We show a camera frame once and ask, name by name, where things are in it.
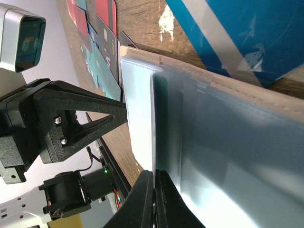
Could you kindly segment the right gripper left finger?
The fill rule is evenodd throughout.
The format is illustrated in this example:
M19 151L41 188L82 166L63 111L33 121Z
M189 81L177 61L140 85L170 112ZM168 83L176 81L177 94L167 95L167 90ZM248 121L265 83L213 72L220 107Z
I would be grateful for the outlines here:
M106 228L151 228L153 226L153 173L142 171L122 207Z

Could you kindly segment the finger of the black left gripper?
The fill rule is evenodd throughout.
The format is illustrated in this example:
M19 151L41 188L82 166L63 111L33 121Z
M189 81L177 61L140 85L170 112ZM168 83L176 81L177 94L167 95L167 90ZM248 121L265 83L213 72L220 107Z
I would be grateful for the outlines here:
M63 162L127 121L126 105L64 81L36 92L44 164Z

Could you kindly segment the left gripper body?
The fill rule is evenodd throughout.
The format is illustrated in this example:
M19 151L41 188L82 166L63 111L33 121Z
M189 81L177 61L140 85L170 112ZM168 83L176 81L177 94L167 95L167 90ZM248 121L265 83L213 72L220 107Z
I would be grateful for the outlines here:
M50 82L37 79L0 97L0 176L5 183L25 182L24 173L43 149L33 96Z

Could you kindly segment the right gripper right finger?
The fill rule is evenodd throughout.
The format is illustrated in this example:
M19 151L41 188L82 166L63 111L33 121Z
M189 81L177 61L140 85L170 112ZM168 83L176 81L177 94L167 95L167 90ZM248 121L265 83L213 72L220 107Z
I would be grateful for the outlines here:
M157 228L204 227L186 206L167 171L155 171L154 192Z

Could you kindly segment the beige leather card holder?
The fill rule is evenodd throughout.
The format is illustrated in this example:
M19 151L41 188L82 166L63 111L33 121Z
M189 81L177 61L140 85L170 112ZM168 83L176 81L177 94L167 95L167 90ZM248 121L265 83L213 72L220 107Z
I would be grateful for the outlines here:
M152 172L152 76L181 82L179 194L205 227L303 227L302 99L128 46L120 63L132 150Z

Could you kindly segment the black card pair front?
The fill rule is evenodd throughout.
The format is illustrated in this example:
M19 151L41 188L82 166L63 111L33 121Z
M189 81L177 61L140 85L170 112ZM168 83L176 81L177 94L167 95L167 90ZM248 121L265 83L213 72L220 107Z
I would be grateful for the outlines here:
M155 133L153 169L167 171L180 191L183 110L181 82L175 80L172 74L153 74L152 98Z

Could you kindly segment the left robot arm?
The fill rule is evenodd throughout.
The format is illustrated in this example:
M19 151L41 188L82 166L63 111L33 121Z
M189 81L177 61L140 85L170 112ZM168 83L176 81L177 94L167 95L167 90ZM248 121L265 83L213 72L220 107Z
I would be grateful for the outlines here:
M63 162L127 122L126 105L63 81L38 79L0 98L0 175L23 183L37 157ZM46 228L90 209L81 171L68 171L0 206L3 228Z

